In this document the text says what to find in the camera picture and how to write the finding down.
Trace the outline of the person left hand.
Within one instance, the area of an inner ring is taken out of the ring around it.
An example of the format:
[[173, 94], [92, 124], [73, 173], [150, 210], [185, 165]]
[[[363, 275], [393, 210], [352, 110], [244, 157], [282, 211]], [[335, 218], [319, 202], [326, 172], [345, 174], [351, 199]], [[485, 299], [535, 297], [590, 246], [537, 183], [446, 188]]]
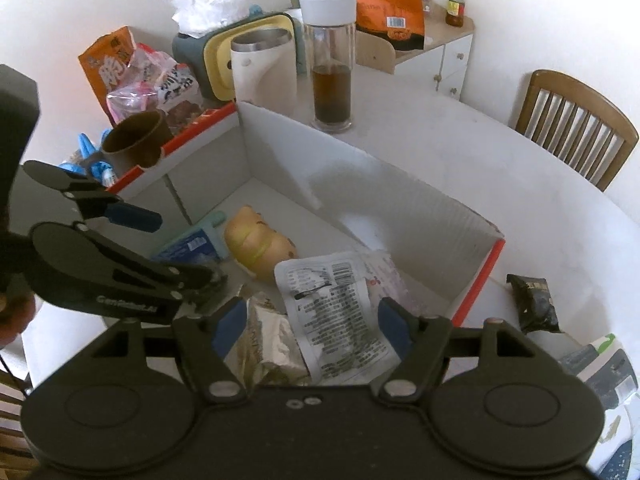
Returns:
[[36, 315], [36, 302], [33, 294], [9, 298], [1, 295], [0, 344], [10, 344], [26, 330]]

